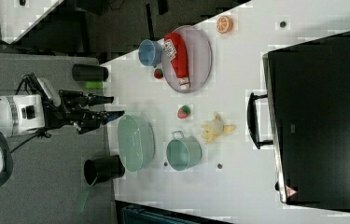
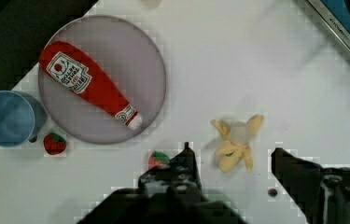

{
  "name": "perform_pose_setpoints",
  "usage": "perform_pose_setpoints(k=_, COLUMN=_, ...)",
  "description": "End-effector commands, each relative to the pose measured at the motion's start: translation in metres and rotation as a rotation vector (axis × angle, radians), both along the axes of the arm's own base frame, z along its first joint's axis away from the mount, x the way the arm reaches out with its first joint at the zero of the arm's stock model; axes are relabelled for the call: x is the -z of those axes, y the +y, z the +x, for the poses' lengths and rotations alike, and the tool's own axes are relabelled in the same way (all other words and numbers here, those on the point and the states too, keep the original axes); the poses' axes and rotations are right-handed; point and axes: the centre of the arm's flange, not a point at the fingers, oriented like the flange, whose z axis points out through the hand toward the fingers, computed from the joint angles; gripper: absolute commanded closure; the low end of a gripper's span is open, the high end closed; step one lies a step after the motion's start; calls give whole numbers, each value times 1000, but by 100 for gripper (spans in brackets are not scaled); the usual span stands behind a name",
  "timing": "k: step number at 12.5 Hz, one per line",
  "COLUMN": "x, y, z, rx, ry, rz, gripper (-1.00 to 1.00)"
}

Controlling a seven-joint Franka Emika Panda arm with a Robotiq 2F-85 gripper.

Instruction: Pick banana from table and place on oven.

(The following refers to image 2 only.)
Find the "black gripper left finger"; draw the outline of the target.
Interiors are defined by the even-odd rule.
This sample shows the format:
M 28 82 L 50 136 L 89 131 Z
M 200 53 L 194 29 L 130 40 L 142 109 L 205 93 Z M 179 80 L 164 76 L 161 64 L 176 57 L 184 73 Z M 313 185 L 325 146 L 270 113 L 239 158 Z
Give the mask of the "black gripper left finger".
M 148 196 L 166 193 L 170 187 L 191 186 L 201 189 L 195 152 L 184 144 L 184 149 L 164 164 L 155 165 L 144 172 L 138 179 L 138 188 Z

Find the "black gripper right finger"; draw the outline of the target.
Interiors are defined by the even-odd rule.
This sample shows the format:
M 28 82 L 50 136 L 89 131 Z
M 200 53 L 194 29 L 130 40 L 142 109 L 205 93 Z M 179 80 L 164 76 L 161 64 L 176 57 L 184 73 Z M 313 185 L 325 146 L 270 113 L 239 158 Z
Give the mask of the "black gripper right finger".
M 350 168 L 324 168 L 278 147 L 272 173 L 308 224 L 350 224 Z

